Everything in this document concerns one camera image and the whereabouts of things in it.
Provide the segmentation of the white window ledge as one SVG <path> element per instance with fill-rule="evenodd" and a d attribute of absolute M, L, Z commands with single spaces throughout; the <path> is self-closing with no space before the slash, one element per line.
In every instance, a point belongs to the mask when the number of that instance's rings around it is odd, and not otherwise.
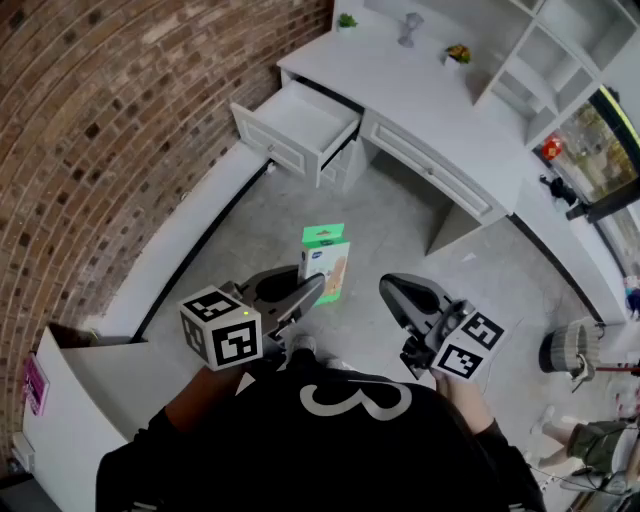
<path fill-rule="evenodd" d="M 604 322 L 627 322 L 622 273 L 594 225 L 584 218 L 566 219 L 549 189 L 539 181 L 546 167 L 532 152 L 522 150 L 518 165 L 523 181 L 514 215 L 573 279 L 585 296 L 584 302 Z"/>

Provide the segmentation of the white shelf unit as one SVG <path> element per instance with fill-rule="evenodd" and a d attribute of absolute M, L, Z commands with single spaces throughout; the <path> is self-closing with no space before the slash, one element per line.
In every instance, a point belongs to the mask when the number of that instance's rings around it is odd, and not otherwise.
<path fill-rule="evenodd" d="M 532 149 L 603 85 L 640 33 L 635 0 L 504 0 L 523 29 L 474 106 Z"/>

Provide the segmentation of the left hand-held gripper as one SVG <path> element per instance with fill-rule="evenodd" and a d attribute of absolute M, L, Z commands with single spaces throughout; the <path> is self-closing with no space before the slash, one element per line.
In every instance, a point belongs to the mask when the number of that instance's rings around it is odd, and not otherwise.
<path fill-rule="evenodd" d="M 186 344 L 212 370 L 276 359 L 284 352 L 280 331 L 298 323 L 324 290 L 322 273 L 300 281 L 296 265 L 208 286 L 179 302 Z"/>

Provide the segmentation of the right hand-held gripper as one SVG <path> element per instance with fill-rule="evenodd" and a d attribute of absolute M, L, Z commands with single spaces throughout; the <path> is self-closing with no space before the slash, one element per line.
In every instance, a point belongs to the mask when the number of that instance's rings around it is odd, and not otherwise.
<path fill-rule="evenodd" d="M 450 297 L 435 281 L 407 273 L 381 277 L 379 291 L 391 314 L 412 333 L 400 359 L 419 380 L 427 370 L 474 381 L 495 357 L 506 330 L 467 300 Z M 430 312 L 443 312 L 430 327 Z"/>

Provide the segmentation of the white desk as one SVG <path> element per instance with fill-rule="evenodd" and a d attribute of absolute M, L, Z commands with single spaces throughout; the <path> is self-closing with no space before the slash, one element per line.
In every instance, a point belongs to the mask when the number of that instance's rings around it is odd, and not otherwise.
<path fill-rule="evenodd" d="M 432 249 L 514 214 L 523 173 L 524 147 L 473 105 L 464 81 L 444 71 L 437 59 L 375 35 L 329 32 L 277 63 L 284 80 L 302 77 L 362 107 L 359 137 L 371 140 L 374 122 L 386 126 L 490 203 L 478 219 L 459 206 L 449 212 Z"/>

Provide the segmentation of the deep white drawer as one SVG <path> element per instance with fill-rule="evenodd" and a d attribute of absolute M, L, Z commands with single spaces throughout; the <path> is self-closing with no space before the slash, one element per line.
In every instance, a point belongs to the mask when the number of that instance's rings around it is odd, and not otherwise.
<path fill-rule="evenodd" d="M 231 105 L 244 143 L 312 188 L 320 174 L 360 124 L 361 115 L 298 81 L 291 81 L 255 110 Z"/>

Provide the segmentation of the black window frame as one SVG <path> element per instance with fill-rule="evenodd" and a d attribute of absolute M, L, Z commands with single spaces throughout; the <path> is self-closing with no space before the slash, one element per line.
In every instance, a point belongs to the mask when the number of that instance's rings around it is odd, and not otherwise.
<path fill-rule="evenodd" d="M 640 133 L 618 102 L 616 91 L 600 87 L 574 120 L 581 136 L 578 168 L 593 187 L 566 214 L 595 223 L 640 199 Z"/>

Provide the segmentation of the pink sign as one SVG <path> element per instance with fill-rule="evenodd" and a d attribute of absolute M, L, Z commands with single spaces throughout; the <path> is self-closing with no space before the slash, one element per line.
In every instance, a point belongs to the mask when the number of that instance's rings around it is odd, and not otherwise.
<path fill-rule="evenodd" d="M 50 382 L 36 354 L 30 352 L 24 366 L 23 392 L 26 403 L 35 416 L 42 416 Z"/>

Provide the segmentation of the person's left forearm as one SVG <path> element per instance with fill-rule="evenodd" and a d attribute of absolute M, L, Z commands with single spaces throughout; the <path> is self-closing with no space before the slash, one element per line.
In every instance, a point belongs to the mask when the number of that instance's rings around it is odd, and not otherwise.
<path fill-rule="evenodd" d="M 213 371 L 202 367 L 164 410 L 180 432 L 196 429 L 214 408 L 230 400 L 245 374 L 241 366 Z"/>

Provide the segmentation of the green and white product box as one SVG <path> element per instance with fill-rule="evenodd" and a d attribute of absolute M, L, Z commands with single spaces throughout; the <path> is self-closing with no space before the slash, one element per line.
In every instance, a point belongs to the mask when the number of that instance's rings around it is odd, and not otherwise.
<path fill-rule="evenodd" d="M 298 277 L 305 280 L 319 273 L 325 277 L 325 289 L 316 306 L 340 298 L 350 248 L 344 228 L 344 224 L 330 224 L 303 230 Z"/>

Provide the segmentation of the grey glass table lamp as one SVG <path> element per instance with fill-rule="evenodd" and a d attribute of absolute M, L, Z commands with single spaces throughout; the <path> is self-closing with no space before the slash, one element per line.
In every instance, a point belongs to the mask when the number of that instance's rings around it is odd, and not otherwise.
<path fill-rule="evenodd" d="M 401 30 L 401 35 L 398 38 L 398 44 L 404 48 L 413 48 L 415 46 L 414 35 L 423 24 L 424 18 L 419 13 L 408 13 Z"/>

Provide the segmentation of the white cabinet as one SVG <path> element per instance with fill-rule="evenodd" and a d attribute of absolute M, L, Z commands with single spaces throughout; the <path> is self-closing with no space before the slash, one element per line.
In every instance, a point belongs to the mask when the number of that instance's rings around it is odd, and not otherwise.
<path fill-rule="evenodd" d="M 133 439 L 151 415 L 138 374 L 141 344 L 66 348 L 47 327 L 36 362 L 49 387 L 40 415 L 25 410 L 33 475 L 62 512 L 95 512 L 102 457 Z"/>

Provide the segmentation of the person's black printed shirt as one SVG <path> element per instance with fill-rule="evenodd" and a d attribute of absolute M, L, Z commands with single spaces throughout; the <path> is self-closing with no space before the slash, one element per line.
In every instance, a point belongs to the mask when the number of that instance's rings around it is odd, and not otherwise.
<path fill-rule="evenodd" d="M 497 421 L 473 434 L 436 384 L 299 351 L 193 431 L 164 408 L 103 456 L 96 512 L 546 512 Z"/>

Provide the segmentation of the colourful small items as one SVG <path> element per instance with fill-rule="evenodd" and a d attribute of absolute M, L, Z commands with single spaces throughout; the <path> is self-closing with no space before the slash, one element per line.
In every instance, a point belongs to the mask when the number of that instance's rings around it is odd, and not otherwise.
<path fill-rule="evenodd" d="M 640 321 L 640 275 L 626 276 L 623 280 L 625 304 L 632 320 Z"/>

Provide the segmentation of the person's right forearm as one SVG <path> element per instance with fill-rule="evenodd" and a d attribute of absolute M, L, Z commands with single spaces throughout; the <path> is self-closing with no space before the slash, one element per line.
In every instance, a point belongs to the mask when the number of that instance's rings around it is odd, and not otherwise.
<path fill-rule="evenodd" d="M 475 382 L 467 382 L 431 370 L 435 378 L 436 391 L 447 398 L 460 412 L 473 434 L 487 430 L 495 418 Z"/>

